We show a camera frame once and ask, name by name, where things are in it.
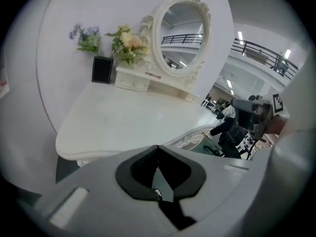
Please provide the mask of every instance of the railing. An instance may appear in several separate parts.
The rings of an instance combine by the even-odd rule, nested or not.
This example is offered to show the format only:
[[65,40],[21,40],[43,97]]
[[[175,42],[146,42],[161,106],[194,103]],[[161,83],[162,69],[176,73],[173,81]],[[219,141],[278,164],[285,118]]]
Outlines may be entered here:
[[163,37],[161,44],[196,43],[201,45],[202,40],[203,34],[181,34]]
[[[201,45],[202,40],[203,34],[182,34],[163,37],[161,44],[196,43]],[[246,40],[235,39],[232,50],[240,52],[243,56],[246,55],[248,58],[266,65],[280,76],[287,77],[290,80],[298,71],[298,68],[285,57],[268,48]]]
[[249,41],[235,39],[232,50],[268,66],[282,77],[287,77],[290,80],[298,71],[298,68],[285,57]]

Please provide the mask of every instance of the gray panel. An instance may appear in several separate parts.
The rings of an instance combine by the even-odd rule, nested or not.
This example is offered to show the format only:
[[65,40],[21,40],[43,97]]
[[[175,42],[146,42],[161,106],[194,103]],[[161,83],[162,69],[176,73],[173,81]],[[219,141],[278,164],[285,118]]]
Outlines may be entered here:
[[[175,237],[241,236],[240,223],[260,188],[270,157],[270,150],[271,148],[266,148],[257,151],[251,167],[229,197],[226,197],[222,203],[217,205],[215,210],[210,211],[209,215],[200,222],[184,229]],[[221,179],[222,183],[227,181],[219,175],[217,177]],[[196,206],[196,210],[200,210],[201,206],[212,203],[212,201],[206,199],[199,201],[199,203],[200,207]]]
[[0,101],[0,167],[4,178],[43,194],[55,184],[55,140],[33,74]]
[[243,220],[242,236],[264,235],[289,212],[315,168],[316,133],[296,132],[273,147],[265,178]]
[[35,209],[50,215],[67,198],[65,191],[79,186],[89,190],[66,230],[80,236],[167,236],[178,232],[159,209],[156,201],[131,198],[115,179],[117,166],[149,147],[131,150],[91,162],[42,196]]
[[[193,198],[180,200],[183,213],[195,220],[201,220],[222,204],[235,190],[253,162],[234,158],[222,158],[197,154],[194,152],[169,147],[173,151],[199,163],[206,171],[206,182]],[[239,168],[226,169],[225,165]]]

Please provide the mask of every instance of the ornate mirror frame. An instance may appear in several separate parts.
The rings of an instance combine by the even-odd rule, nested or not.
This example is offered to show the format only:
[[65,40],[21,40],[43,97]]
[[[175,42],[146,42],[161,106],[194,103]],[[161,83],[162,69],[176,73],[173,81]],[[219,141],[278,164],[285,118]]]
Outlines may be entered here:
[[[176,3],[185,3],[197,9],[203,24],[203,39],[195,58],[185,68],[172,70],[163,59],[160,49],[160,26],[165,13]],[[143,18],[139,29],[141,40],[151,47],[151,52],[135,65],[120,63],[116,67],[115,86],[143,92],[150,88],[194,102],[199,96],[193,94],[192,89],[208,50],[210,18],[207,4],[200,0],[167,0],[159,5],[153,15]]]
[[[172,70],[167,65],[165,60],[163,59],[162,52],[160,49],[160,28],[162,19],[165,15],[165,13],[176,3],[185,3],[187,5],[190,5],[197,9],[201,21],[203,24],[203,39],[201,43],[201,47],[195,56],[195,58],[185,67],[179,70]],[[160,67],[161,70],[163,70],[165,73],[176,76],[176,77],[182,77],[186,76],[192,72],[197,71],[200,64],[204,61],[204,57],[206,55],[208,46],[209,46],[209,37],[210,37],[210,13],[209,8],[206,3],[201,2],[200,0],[168,0],[162,5],[160,5],[155,14],[154,14],[154,21],[152,26],[152,52],[153,52],[153,58],[156,62],[156,64]]]

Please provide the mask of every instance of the artificial flower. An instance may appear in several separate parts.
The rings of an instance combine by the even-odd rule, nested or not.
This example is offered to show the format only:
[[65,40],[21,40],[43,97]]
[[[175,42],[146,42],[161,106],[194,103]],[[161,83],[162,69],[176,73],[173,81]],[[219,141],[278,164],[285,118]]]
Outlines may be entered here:
[[132,38],[133,36],[131,34],[123,32],[119,39],[123,42],[124,46],[130,47],[130,41]]
[[74,29],[69,33],[69,38],[73,40],[77,34],[79,35],[77,50],[99,55],[101,36],[98,26],[83,28],[81,23],[75,24]]
[[150,54],[150,49],[149,49],[149,47],[147,47],[147,46],[143,47],[142,53],[144,53],[144,54],[146,54],[146,55]]
[[132,39],[129,42],[129,47],[138,48],[142,45],[142,41],[137,35],[133,35]]

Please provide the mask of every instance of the ceiling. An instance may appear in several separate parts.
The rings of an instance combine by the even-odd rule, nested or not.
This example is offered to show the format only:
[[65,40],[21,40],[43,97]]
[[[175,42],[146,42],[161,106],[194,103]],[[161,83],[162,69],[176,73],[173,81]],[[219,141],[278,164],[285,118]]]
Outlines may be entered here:
[[198,11],[184,3],[176,3],[165,13],[163,22],[169,27],[202,22]]
[[275,32],[308,50],[305,27],[285,0],[228,0],[234,23]]
[[[231,81],[233,88],[229,88],[227,80]],[[215,86],[229,94],[232,89],[235,97],[248,99],[250,95],[260,94],[264,83],[262,79],[244,69],[225,63]]]
[[162,51],[162,54],[166,56],[168,59],[173,60],[178,65],[181,65],[180,61],[188,65],[196,56],[195,53],[184,53],[176,51]]

